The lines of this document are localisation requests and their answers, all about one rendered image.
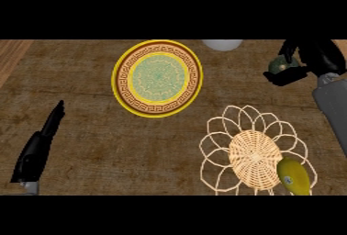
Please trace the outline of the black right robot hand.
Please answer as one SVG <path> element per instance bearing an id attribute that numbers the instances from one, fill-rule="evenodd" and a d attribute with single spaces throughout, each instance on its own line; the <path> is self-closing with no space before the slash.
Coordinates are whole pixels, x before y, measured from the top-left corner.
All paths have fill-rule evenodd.
<path id="1" fill-rule="evenodd" d="M 308 77 L 314 72 L 318 77 L 333 73 L 343 75 L 347 72 L 343 53 L 331 39 L 287 39 L 278 52 L 293 63 L 293 54 L 299 51 L 306 66 L 289 67 L 280 73 L 265 72 L 268 80 L 278 86 L 286 86 Z"/>

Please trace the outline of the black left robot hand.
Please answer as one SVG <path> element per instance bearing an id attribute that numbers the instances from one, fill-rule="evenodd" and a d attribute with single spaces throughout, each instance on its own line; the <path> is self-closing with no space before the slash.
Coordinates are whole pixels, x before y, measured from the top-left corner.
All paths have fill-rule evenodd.
<path id="1" fill-rule="evenodd" d="M 51 145 L 64 116 L 64 101 L 60 101 L 46 119 L 42 130 L 35 132 L 27 141 L 15 164 L 11 177 L 13 183 L 38 182 L 41 180 L 49 157 Z"/>

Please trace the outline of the yellow rimmed patterned plate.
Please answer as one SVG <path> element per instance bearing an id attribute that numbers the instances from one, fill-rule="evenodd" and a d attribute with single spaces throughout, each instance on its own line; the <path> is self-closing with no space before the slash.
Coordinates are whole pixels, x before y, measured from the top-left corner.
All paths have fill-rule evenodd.
<path id="1" fill-rule="evenodd" d="M 165 118 L 184 111 L 204 81 L 199 56 L 181 42 L 153 39 L 120 57 L 111 75 L 114 96 L 125 109 L 145 118 Z"/>

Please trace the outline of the yellow squash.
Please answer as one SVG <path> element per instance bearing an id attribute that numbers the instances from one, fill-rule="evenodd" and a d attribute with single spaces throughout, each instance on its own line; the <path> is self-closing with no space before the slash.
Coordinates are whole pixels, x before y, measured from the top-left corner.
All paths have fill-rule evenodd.
<path id="1" fill-rule="evenodd" d="M 277 173 L 286 188 L 297 196 L 308 196 L 311 181 L 305 166 L 290 157 L 286 157 L 277 164 Z"/>

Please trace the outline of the green round vegetable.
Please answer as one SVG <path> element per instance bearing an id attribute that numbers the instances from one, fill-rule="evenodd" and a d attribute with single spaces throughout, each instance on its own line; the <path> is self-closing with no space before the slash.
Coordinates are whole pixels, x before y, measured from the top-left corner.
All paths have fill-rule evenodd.
<path id="1" fill-rule="evenodd" d="M 278 74 L 284 72 L 290 67 L 299 67 L 300 63 L 296 58 L 292 58 L 292 62 L 287 62 L 284 55 L 278 55 L 277 58 L 271 61 L 269 72 Z"/>

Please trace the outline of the white round bowl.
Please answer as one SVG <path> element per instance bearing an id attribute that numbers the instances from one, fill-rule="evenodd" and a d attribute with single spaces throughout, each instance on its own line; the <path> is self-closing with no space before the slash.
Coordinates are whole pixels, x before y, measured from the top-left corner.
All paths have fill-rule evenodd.
<path id="1" fill-rule="evenodd" d="M 203 42 L 206 45 L 218 51 L 231 51 L 243 43 L 241 39 L 204 39 Z"/>

